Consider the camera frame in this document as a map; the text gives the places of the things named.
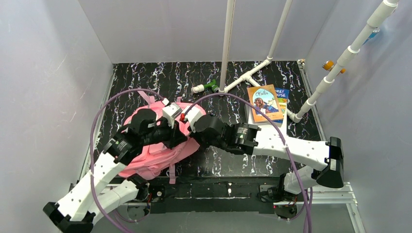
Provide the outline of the pink student backpack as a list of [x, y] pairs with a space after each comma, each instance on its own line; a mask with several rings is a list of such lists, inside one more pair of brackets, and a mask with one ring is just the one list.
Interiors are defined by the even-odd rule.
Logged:
[[[162, 108], [164, 104], [161, 101], [155, 101], [153, 96], [148, 96], [145, 92], [138, 92], [144, 100], [148, 103], [146, 106], [137, 108], [131, 116], [129, 116], [124, 125], [131, 123], [132, 117], [141, 109], [151, 109], [156, 113], [156, 118], [159, 119], [162, 117]], [[177, 105], [182, 109], [186, 110], [191, 106], [191, 103], [181, 102], [178, 98]], [[189, 123], [179, 122], [179, 127], [182, 133], [186, 136], [189, 135]], [[200, 145], [196, 142], [195, 139], [190, 138], [176, 146], [173, 149], [168, 149], [163, 143], [158, 143], [154, 145], [144, 146], [142, 153], [134, 158], [132, 162], [119, 173], [120, 177], [128, 178], [134, 174], [138, 174], [146, 180], [152, 180], [159, 176], [162, 170], [169, 168], [171, 175], [170, 184], [175, 184], [175, 164], [181, 160], [189, 157], [194, 154]]]

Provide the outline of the orange Othello book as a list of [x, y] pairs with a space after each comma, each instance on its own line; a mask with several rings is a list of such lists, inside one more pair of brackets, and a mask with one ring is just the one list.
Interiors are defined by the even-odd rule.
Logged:
[[249, 102], [254, 106], [251, 113], [255, 123], [267, 121], [257, 109], [272, 121], [283, 119], [283, 113], [273, 84], [249, 87], [247, 93]]

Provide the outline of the large grey white book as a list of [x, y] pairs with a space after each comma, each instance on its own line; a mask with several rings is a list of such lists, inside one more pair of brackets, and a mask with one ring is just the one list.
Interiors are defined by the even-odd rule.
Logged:
[[[268, 121], [265, 122], [255, 122], [254, 118], [253, 118], [253, 112], [251, 110], [251, 107], [246, 105], [245, 106], [245, 115], [246, 115], [246, 120], [248, 124], [254, 124], [259, 126], [261, 129], [272, 129], [274, 130], [275, 128], [273, 127], [273, 125], [271, 123], [269, 123]], [[285, 113], [282, 114], [283, 115], [283, 119], [282, 120], [274, 120], [273, 123], [280, 129], [280, 131], [287, 135], [287, 115]]]

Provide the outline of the blue storey house book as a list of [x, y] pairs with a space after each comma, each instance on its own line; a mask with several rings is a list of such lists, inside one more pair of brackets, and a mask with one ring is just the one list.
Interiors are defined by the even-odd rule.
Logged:
[[279, 106], [283, 115], [282, 119], [275, 120], [274, 123], [281, 127], [283, 123], [287, 122], [287, 104], [289, 100], [289, 90], [288, 89], [281, 89], [275, 88], [277, 99], [279, 102]]

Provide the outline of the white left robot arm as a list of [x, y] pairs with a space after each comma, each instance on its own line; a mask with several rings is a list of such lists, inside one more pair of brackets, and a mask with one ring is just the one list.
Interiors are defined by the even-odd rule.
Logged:
[[86, 175], [44, 214], [64, 233], [89, 233], [95, 223], [135, 199], [149, 180], [186, 155], [188, 130], [176, 104], [141, 108], [105, 145]]

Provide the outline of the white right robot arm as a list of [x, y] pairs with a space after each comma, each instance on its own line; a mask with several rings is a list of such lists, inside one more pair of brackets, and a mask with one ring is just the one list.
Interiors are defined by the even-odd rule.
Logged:
[[321, 185], [327, 188], [344, 186], [343, 145], [340, 138], [308, 141], [281, 136], [274, 126], [254, 124], [229, 125], [216, 116], [186, 117], [190, 137], [204, 148], [220, 148], [231, 154], [261, 155], [288, 159], [304, 167], [283, 175], [280, 191], [299, 194], [303, 189]]

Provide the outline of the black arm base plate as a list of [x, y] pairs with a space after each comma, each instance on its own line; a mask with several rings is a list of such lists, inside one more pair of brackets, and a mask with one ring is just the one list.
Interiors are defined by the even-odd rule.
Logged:
[[150, 181], [152, 214], [179, 212], [258, 212], [271, 214], [274, 205], [303, 201], [302, 194], [281, 191], [276, 177], [167, 177]]

